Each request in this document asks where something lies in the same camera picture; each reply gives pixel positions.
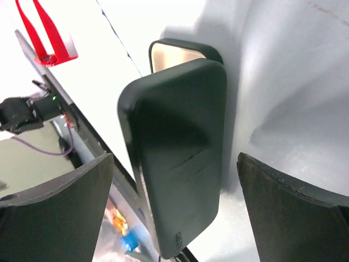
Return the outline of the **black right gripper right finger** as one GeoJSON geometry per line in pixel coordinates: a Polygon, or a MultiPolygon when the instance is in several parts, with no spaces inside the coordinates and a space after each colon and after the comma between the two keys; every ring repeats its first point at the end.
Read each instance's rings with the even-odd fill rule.
{"type": "Polygon", "coordinates": [[[348,261],[348,197],[240,153],[237,170],[260,261],[348,261]]]}

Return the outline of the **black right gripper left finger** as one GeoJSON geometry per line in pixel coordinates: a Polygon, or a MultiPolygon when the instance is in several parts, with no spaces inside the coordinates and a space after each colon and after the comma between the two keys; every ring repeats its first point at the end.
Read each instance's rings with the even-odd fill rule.
{"type": "Polygon", "coordinates": [[[1,261],[92,261],[113,177],[104,153],[1,198],[1,261]]]}

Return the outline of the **dark green glasses case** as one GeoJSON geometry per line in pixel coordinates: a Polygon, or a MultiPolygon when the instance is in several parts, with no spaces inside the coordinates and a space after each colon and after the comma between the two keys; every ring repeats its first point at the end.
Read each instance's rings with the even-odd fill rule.
{"type": "Polygon", "coordinates": [[[162,38],[148,55],[151,73],[123,89],[117,112],[146,227],[171,259],[218,213],[227,75],[206,44],[162,38]]]}

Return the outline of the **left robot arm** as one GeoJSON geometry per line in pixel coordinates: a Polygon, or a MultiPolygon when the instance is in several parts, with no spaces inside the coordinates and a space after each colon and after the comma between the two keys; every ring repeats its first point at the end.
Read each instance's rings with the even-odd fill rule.
{"type": "Polygon", "coordinates": [[[49,93],[38,99],[10,97],[1,102],[1,131],[12,134],[40,129],[44,122],[68,112],[64,99],[49,93]]]}

